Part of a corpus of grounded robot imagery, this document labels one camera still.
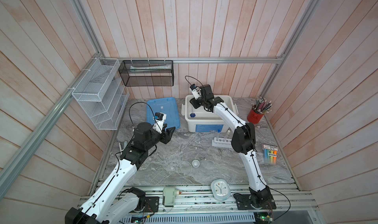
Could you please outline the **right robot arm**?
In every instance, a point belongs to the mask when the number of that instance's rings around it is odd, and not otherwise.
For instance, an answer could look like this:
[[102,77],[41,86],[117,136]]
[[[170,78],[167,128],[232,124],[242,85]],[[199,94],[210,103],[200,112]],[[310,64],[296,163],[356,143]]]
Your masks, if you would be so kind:
[[246,169],[250,190],[249,203],[252,208],[276,209],[271,189],[267,186],[258,164],[254,124],[239,118],[220,97],[215,97],[210,85],[192,84],[190,89],[194,96],[190,103],[195,109],[203,107],[216,114],[232,130],[231,146],[240,155]]

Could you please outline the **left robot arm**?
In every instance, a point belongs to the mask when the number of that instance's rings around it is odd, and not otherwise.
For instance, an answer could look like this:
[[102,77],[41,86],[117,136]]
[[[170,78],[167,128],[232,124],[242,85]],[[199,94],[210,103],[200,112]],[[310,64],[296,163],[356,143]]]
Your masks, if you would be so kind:
[[116,198],[149,157],[149,150],[159,142],[167,144],[175,130],[175,127],[169,128],[160,122],[138,124],[111,174],[80,208],[71,208],[67,212],[65,223],[115,224],[132,211],[143,211],[145,192],[141,189],[131,187],[122,199]]

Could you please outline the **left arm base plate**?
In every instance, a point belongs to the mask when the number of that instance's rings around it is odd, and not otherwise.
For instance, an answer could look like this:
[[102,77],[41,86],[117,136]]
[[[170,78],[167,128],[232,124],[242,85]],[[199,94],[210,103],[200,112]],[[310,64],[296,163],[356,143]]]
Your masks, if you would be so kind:
[[158,196],[142,196],[139,199],[138,209],[141,212],[158,212],[159,208],[159,197]]

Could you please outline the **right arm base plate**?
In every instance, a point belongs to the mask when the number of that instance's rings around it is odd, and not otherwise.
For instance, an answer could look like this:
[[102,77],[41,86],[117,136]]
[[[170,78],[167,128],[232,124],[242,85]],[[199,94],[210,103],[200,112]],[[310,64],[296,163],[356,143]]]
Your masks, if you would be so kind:
[[277,209],[275,200],[270,196],[267,200],[263,201],[258,199],[255,195],[252,194],[240,194],[235,193],[233,195],[236,200],[236,205],[238,210],[274,210]]

